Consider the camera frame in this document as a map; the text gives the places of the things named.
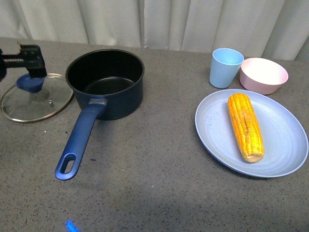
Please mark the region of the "black serrated gripper finger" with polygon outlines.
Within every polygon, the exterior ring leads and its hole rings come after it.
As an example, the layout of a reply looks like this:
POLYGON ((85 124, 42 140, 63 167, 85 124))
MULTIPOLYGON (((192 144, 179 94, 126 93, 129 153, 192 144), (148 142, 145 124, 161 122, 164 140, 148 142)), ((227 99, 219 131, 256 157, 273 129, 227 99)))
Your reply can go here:
POLYGON ((18 54, 3 54, 0 50, 0 78, 7 74, 8 68, 26 68, 31 78, 47 76, 41 48, 36 44, 20 45, 18 54))

